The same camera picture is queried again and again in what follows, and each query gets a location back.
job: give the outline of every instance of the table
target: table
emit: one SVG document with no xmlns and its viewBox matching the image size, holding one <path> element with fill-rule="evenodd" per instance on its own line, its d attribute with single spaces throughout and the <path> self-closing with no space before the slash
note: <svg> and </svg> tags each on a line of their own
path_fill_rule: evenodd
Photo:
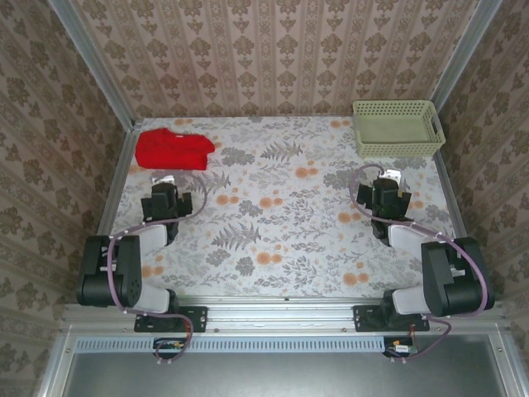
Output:
<svg viewBox="0 0 529 397">
<path fill-rule="evenodd" d="M 208 296 L 380 297 L 418 285 L 421 263 L 372 236 L 350 203 L 355 150 L 351 117 L 146 119 L 140 131 L 167 127 L 214 142 L 203 213 L 179 225 L 171 245 L 149 253 L 144 282 L 177 294 Z M 407 216 L 453 236 L 433 159 L 369 159 L 403 173 L 412 192 Z M 375 169 L 364 182 L 371 182 Z M 113 232 L 142 220 L 151 179 L 174 175 L 195 208 L 203 193 L 178 171 L 146 170 L 132 159 Z"/>
</svg>

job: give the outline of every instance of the gray platform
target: gray platform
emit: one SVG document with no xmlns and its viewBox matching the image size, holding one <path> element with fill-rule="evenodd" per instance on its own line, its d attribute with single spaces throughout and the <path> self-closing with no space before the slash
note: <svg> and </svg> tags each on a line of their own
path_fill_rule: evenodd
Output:
<svg viewBox="0 0 529 397">
<path fill-rule="evenodd" d="M 427 343 L 421 338 L 419 343 Z M 453 336 L 429 356 L 390 363 L 378 353 L 79 354 L 68 397 L 349 397 L 506 395 L 486 336 Z"/>
</svg>

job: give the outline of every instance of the red cloth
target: red cloth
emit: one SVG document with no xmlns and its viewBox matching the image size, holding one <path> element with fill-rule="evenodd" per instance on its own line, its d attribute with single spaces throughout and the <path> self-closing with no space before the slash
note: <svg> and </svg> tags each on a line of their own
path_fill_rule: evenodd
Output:
<svg viewBox="0 0 529 397">
<path fill-rule="evenodd" d="M 136 160 L 154 170 L 205 170 L 215 146 L 202 135 L 182 135 L 168 128 L 146 131 L 136 145 Z"/>
</svg>

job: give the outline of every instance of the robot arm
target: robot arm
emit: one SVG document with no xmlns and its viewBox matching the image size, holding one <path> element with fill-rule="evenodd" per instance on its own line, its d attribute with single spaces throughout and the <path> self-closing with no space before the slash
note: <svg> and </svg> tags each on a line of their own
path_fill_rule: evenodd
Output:
<svg viewBox="0 0 529 397">
<path fill-rule="evenodd" d="M 176 219 L 193 211 L 191 194 L 178 196 L 171 183 L 152 187 L 151 197 L 143 198 L 144 222 Z M 124 236 L 114 249 L 112 264 L 114 282 L 119 301 L 128 308 L 150 313 L 177 313 L 178 300 L 174 291 L 142 283 L 141 264 L 153 250 L 169 245 L 178 234 L 178 223 L 145 227 Z M 85 306 L 107 307 L 114 305 L 107 279 L 108 236 L 91 236 L 87 239 L 79 282 L 77 300 Z"/>
<path fill-rule="evenodd" d="M 373 182 L 373 186 L 360 185 L 357 202 L 365 204 L 377 218 L 412 222 L 405 216 L 411 194 L 399 191 L 399 183 L 400 172 L 387 170 Z M 380 307 L 371 310 L 362 308 L 363 315 L 357 321 L 357 331 L 361 329 L 360 320 L 365 331 L 406 330 L 411 322 L 420 320 L 418 314 L 432 313 L 443 317 L 470 313 L 479 307 L 482 299 L 479 280 L 455 248 L 406 225 L 372 219 L 371 226 L 374 236 L 383 244 L 408 252 L 422 262 L 423 283 L 386 291 Z M 455 239 L 454 243 L 472 258 L 484 276 L 488 291 L 485 309 L 492 308 L 492 285 L 478 242 L 471 237 L 463 237 Z"/>
<path fill-rule="evenodd" d="M 391 225 L 388 228 L 389 245 L 406 251 L 422 261 L 422 285 L 396 289 L 393 304 L 400 314 L 432 313 L 437 317 L 471 313 L 481 302 L 481 286 L 469 263 L 458 256 L 451 246 L 437 242 L 410 227 Z M 463 248 L 486 275 L 484 259 L 478 242 L 472 237 L 456 238 L 455 244 Z M 492 285 L 485 276 L 488 302 L 494 305 Z"/>
</svg>

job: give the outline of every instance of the green basket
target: green basket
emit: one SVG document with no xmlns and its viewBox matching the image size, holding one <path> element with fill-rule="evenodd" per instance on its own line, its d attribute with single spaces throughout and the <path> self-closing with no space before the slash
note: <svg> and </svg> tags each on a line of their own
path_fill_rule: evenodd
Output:
<svg viewBox="0 0 529 397">
<path fill-rule="evenodd" d="M 353 112 L 362 158 L 431 157 L 446 142 L 430 101 L 355 101 Z"/>
</svg>

